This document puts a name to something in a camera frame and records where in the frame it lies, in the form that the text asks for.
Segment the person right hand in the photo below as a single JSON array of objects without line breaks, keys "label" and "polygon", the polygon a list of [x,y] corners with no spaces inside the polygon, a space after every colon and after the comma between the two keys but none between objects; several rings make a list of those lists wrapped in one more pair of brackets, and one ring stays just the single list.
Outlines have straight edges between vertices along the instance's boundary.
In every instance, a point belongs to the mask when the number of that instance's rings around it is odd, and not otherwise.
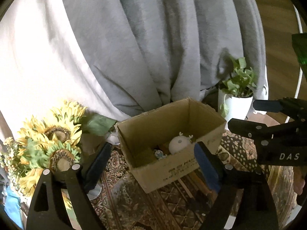
[{"label": "person right hand", "polygon": [[301,167],[293,167],[294,171],[294,191],[297,195],[301,195],[305,185],[305,179]]}]

